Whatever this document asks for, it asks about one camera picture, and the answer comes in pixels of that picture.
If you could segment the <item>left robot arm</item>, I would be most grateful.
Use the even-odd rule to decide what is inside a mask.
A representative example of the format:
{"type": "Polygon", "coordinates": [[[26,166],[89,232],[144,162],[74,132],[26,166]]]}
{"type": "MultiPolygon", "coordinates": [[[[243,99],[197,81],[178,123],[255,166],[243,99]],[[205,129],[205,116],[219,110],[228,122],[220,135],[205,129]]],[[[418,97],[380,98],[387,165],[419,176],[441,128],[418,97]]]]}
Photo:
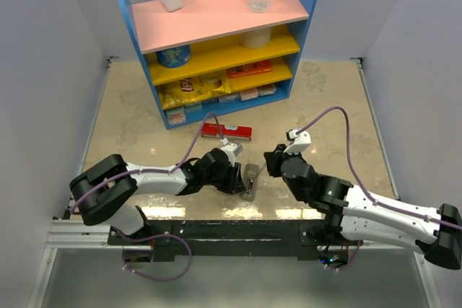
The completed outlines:
{"type": "Polygon", "coordinates": [[[134,245],[149,238],[147,218],[140,208],[128,204],[134,195],[191,195],[205,186],[219,192],[245,192],[241,165],[228,150],[212,149],[179,167],[143,167],[111,154],[75,177],[69,188],[74,198],[71,212],[78,211],[85,225],[108,224],[123,232],[134,245]]]}

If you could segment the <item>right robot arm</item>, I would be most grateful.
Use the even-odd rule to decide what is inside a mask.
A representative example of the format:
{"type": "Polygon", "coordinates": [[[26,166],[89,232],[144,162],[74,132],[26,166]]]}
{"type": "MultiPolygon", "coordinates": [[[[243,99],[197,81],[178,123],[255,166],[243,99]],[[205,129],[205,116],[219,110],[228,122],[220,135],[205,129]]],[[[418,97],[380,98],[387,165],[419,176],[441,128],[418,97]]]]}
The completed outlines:
{"type": "Polygon", "coordinates": [[[337,177],[322,175],[284,144],[263,155],[297,201],[322,213],[323,240],[373,241],[422,254],[433,265],[461,269],[461,215],[455,206],[425,207],[385,198],[337,177]]]}

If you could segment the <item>red toothpaste box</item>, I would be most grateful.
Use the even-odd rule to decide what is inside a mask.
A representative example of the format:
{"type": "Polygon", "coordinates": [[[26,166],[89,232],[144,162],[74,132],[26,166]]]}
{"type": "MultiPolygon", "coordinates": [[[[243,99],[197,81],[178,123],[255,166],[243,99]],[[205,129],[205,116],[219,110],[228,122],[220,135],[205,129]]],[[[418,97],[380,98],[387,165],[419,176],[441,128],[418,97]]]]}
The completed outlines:
{"type": "Polygon", "coordinates": [[[225,137],[229,140],[250,141],[253,129],[245,126],[225,126],[215,123],[205,123],[201,129],[201,136],[208,138],[225,137]]]}

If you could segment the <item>green tissue pack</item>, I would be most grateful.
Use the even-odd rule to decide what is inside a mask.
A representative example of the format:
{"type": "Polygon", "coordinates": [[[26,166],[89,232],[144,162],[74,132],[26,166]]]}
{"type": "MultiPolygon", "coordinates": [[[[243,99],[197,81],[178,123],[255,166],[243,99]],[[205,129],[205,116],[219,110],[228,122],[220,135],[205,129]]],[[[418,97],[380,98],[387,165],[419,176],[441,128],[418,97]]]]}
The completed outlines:
{"type": "Polygon", "coordinates": [[[202,110],[202,102],[189,103],[183,107],[186,114],[198,112],[202,110]]]}

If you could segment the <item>orange flat box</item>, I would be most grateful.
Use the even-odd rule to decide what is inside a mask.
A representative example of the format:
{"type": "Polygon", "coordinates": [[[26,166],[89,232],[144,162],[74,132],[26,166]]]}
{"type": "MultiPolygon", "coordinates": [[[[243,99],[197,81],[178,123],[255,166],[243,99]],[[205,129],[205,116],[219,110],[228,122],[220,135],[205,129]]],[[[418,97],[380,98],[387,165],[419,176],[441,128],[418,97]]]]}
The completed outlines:
{"type": "Polygon", "coordinates": [[[234,66],[226,70],[229,79],[239,78],[243,76],[250,76],[254,74],[262,74],[271,72],[273,69],[272,62],[269,59],[262,61],[255,61],[246,63],[239,66],[234,66]]]}

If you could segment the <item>yellow chips bag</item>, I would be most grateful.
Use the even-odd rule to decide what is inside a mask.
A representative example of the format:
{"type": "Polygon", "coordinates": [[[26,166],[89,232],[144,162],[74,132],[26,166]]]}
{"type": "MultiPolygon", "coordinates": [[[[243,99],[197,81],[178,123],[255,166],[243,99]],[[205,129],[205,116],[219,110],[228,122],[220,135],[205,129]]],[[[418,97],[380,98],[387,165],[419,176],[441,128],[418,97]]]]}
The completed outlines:
{"type": "Polygon", "coordinates": [[[157,90],[163,110],[202,102],[231,93],[228,77],[223,72],[179,79],[162,84],[158,86],[157,90]]]}

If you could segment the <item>blue shelf unit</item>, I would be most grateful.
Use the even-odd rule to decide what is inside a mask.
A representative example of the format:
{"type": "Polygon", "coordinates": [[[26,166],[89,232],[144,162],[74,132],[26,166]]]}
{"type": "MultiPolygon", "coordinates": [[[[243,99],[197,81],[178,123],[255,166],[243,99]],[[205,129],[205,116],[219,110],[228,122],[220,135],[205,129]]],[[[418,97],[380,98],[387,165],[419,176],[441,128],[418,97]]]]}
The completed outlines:
{"type": "Polygon", "coordinates": [[[207,102],[201,111],[186,114],[187,124],[204,118],[208,112],[226,115],[251,107],[287,99],[292,91],[311,17],[317,0],[271,0],[268,11],[255,13],[246,0],[183,0],[183,7],[168,12],[158,0],[133,4],[118,0],[123,21],[149,88],[155,99],[158,86],[179,79],[233,66],[269,59],[269,73],[233,79],[233,92],[275,84],[273,95],[242,102],[207,102]],[[239,34],[271,27],[271,39],[259,49],[239,44],[239,34]],[[157,62],[156,52],[190,45],[191,59],[179,68],[168,69],[157,62]]]}

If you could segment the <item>blue round tin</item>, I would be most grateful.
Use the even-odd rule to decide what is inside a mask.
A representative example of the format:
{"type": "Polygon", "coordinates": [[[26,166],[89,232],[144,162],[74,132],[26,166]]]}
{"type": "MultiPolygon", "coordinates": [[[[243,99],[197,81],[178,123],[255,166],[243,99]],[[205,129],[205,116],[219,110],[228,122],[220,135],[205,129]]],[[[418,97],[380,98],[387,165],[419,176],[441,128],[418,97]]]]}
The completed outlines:
{"type": "Polygon", "coordinates": [[[176,69],[184,66],[191,59],[190,45],[159,50],[155,54],[157,62],[168,69],[176,69]]]}

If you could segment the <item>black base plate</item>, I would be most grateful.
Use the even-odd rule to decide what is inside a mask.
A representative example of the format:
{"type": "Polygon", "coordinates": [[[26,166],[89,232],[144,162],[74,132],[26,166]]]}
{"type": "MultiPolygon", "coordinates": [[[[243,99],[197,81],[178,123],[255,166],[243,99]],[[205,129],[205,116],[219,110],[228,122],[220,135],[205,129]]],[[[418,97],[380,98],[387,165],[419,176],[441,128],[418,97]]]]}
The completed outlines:
{"type": "Polygon", "coordinates": [[[186,256],[186,246],[175,238],[180,237],[195,256],[286,257],[319,260],[333,267],[347,264],[347,247],[352,243],[324,231],[322,220],[159,220],[150,221],[128,240],[111,229],[108,243],[147,246],[155,262],[186,256]]]}

